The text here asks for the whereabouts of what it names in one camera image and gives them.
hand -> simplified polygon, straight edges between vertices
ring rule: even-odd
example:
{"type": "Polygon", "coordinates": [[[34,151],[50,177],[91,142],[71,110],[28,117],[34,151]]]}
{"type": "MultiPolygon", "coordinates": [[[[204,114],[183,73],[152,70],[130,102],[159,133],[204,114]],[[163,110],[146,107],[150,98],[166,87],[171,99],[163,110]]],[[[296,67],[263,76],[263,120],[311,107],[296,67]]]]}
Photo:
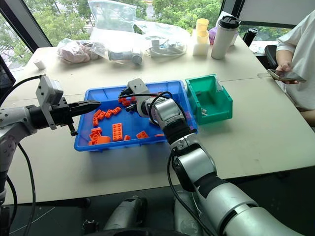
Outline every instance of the hand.
{"type": "MultiPolygon", "coordinates": [[[[280,65],[278,65],[276,70],[286,71],[286,72],[291,71],[291,63],[289,61],[285,61],[285,62],[281,63],[280,65]]],[[[298,84],[299,83],[296,80],[294,80],[294,81],[282,81],[282,82],[287,84],[287,85],[298,84]]]]}

orange building block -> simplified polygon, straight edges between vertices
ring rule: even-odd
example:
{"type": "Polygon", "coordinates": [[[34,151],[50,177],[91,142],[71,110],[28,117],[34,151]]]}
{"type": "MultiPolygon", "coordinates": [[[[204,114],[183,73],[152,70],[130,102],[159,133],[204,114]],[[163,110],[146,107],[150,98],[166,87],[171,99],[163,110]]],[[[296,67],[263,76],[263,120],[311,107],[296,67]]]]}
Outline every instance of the orange building block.
{"type": "Polygon", "coordinates": [[[129,135],[125,135],[125,137],[124,137],[124,140],[126,141],[126,140],[130,140],[131,139],[131,137],[129,136],[129,135]]]}
{"type": "Polygon", "coordinates": [[[95,112],[94,117],[98,117],[98,115],[102,112],[102,110],[98,110],[97,112],[95,112]]]}
{"type": "Polygon", "coordinates": [[[101,112],[99,115],[98,115],[98,119],[99,120],[103,120],[105,118],[105,115],[106,115],[106,112],[101,112]]]}
{"type": "Polygon", "coordinates": [[[102,128],[101,128],[101,127],[91,129],[91,133],[94,133],[94,132],[99,132],[99,133],[102,133],[102,132],[103,132],[103,130],[102,130],[102,128]]]}
{"type": "Polygon", "coordinates": [[[92,134],[89,135],[89,137],[92,140],[92,142],[93,141],[95,142],[97,140],[97,138],[100,137],[100,136],[102,136],[102,135],[100,134],[99,131],[93,132],[92,134]]]}
{"type": "Polygon", "coordinates": [[[113,141],[123,140],[123,124],[113,124],[113,141]]]}
{"type": "Polygon", "coordinates": [[[144,138],[147,138],[148,135],[147,135],[147,133],[146,133],[144,130],[142,130],[140,133],[138,133],[138,134],[136,135],[136,137],[137,137],[138,139],[144,139],[144,138]]]}
{"type": "Polygon", "coordinates": [[[122,102],[122,104],[124,107],[128,107],[128,106],[130,106],[130,101],[124,101],[124,102],[122,102]]]}
{"type": "Polygon", "coordinates": [[[122,103],[122,102],[125,102],[125,101],[127,101],[126,98],[119,98],[119,99],[118,99],[118,102],[119,102],[119,103],[122,103]]]}
{"type": "Polygon", "coordinates": [[[98,126],[98,119],[97,119],[97,117],[93,117],[93,126],[98,126]]]}
{"type": "Polygon", "coordinates": [[[97,138],[97,144],[106,144],[110,143],[110,137],[109,136],[99,136],[97,138]]]}
{"type": "Polygon", "coordinates": [[[114,115],[117,115],[119,112],[121,112],[122,109],[120,107],[116,107],[114,110],[113,110],[113,114],[114,115]]]}
{"type": "Polygon", "coordinates": [[[108,111],[106,112],[105,117],[109,119],[109,118],[111,118],[112,114],[113,114],[113,111],[112,111],[112,110],[108,110],[108,111]]]}

smartphone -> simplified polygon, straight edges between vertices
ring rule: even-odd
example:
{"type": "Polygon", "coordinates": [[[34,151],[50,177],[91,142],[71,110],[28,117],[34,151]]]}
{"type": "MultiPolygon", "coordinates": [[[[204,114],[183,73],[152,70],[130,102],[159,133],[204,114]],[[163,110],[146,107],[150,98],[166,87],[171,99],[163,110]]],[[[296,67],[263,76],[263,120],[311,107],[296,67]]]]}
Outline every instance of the smartphone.
{"type": "Polygon", "coordinates": [[[275,80],[280,81],[298,81],[298,82],[306,82],[305,79],[303,79],[301,76],[295,74],[294,72],[286,72],[286,71],[280,71],[280,70],[267,70],[269,74],[274,78],[275,80]]]}

green plastic bin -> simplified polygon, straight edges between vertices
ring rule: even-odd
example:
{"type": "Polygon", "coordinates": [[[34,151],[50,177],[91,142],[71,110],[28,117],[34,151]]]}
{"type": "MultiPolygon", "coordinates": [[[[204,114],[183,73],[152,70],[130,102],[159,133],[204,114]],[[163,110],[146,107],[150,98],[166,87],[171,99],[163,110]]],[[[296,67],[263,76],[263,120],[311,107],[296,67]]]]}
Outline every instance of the green plastic bin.
{"type": "Polygon", "coordinates": [[[198,124],[232,118],[233,100],[215,74],[186,79],[187,97],[198,124]]]}

yellow cup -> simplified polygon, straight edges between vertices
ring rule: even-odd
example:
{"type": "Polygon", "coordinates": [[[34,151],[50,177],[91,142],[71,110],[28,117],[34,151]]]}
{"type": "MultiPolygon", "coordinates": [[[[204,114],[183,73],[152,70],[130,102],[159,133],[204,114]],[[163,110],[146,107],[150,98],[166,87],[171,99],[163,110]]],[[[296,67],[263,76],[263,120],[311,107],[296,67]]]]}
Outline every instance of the yellow cup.
{"type": "Polygon", "coordinates": [[[199,31],[207,31],[208,24],[209,24],[208,19],[205,19],[205,18],[197,19],[196,31],[197,32],[199,32],[199,31]]]}
{"type": "Polygon", "coordinates": [[[208,40],[209,40],[209,33],[207,31],[197,32],[198,43],[207,43],[208,40]]]}

